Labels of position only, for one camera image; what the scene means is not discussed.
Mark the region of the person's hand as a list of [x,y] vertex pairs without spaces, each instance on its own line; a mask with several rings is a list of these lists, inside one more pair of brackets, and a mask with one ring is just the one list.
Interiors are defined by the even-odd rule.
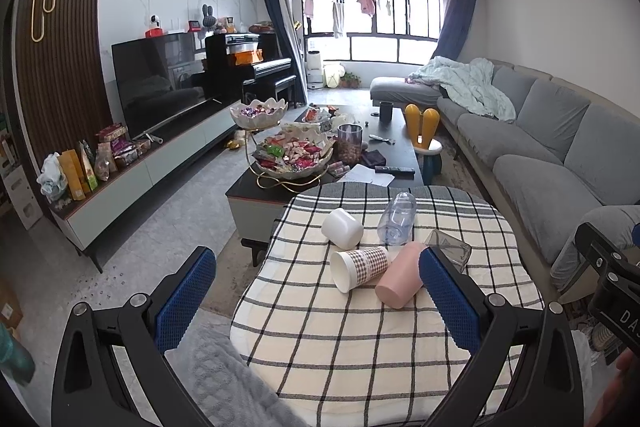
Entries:
[[597,405],[594,407],[590,418],[586,422],[588,427],[597,426],[608,413],[614,409],[614,405],[620,399],[625,388],[625,378],[630,374],[631,365],[638,361],[637,355],[630,349],[626,349],[616,359],[617,374],[605,388]]

